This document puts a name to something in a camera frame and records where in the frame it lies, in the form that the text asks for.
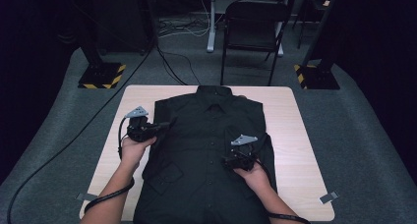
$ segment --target finger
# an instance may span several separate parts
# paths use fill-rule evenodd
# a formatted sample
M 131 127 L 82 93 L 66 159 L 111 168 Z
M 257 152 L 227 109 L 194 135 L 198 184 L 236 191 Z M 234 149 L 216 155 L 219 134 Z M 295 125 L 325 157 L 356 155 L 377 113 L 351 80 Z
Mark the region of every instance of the finger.
M 153 143 L 155 143 L 155 142 L 156 142 L 156 137 L 153 137 L 153 138 L 151 138 L 151 139 L 145 140 L 145 141 L 143 142 L 143 144 L 144 144 L 145 146 L 149 146 L 149 145 L 151 145 L 151 144 L 153 144 Z
M 235 172 L 235 173 L 237 173 L 238 175 L 240 175 L 240 176 L 244 176 L 245 174 L 247 174 L 248 172 L 247 171 L 245 171 L 245 170 L 243 170 L 243 169 L 241 169 L 241 168 L 234 168 L 233 169 L 233 171 Z

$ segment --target tabletop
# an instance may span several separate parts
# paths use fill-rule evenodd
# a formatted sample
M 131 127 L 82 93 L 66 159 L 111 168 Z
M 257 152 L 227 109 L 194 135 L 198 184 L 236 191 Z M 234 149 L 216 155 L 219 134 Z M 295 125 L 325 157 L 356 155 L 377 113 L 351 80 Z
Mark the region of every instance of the tabletop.
M 275 160 L 275 177 L 279 196 L 301 217 L 310 221 L 331 221 L 334 211 L 331 202 L 322 204 L 321 196 L 328 193 L 314 151 L 292 90 L 284 86 L 229 86 L 234 95 L 245 95 L 264 106 L 267 133 L 271 137 Z M 124 116 L 144 107 L 149 122 L 153 121 L 157 100 L 186 93 L 194 93 L 196 85 L 129 85 L 126 87 L 116 112 L 103 151 L 89 185 L 88 194 L 98 195 L 119 165 L 117 153 L 118 129 Z M 126 134 L 127 124 L 122 135 Z M 131 221 L 141 188 L 142 172 L 148 162 L 147 148 L 140 167 L 134 174 L 136 184 L 129 190 L 122 220 Z M 84 215 L 85 201 L 80 210 Z

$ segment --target forearm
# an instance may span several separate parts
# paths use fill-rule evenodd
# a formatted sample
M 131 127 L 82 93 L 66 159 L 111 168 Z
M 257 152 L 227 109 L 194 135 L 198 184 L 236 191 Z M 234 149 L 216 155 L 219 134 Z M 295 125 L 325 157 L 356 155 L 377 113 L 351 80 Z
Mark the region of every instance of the forearm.
M 256 191 L 258 198 L 261 200 L 264 208 L 270 213 L 294 215 L 297 214 L 279 197 L 279 195 L 271 187 L 266 187 Z M 271 224 L 297 224 L 296 221 L 270 218 Z
M 131 183 L 134 172 L 135 168 L 120 164 L 99 197 L 107 196 L 127 187 Z M 125 192 L 120 196 L 110 198 L 93 206 L 85 214 L 81 223 L 120 223 L 127 194 Z

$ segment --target human hand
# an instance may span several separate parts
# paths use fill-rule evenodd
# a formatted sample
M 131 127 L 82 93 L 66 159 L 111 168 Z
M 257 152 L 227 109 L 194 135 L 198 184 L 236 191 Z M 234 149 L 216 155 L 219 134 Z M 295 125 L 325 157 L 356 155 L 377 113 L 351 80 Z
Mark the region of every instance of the human hand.
M 257 162 L 254 164 L 254 168 L 250 171 L 245 171 L 241 168 L 233 169 L 233 171 L 245 179 L 246 184 L 255 193 L 270 188 L 268 175 Z
M 156 137 L 144 142 L 136 142 L 129 137 L 124 138 L 122 141 L 122 161 L 120 164 L 131 169 L 137 169 L 146 148 L 155 142 Z

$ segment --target person's left hand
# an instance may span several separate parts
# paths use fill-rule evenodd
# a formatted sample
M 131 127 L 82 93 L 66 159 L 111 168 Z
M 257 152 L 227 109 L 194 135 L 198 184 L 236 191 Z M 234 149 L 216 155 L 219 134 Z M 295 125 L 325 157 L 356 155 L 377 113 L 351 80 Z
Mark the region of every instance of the person's left hand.
M 137 169 L 145 149 L 156 141 L 156 137 L 146 140 L 144 142 L 136 142 L 129 137 L 122 141 L 122 161 L 121 165 L 129 168 Z

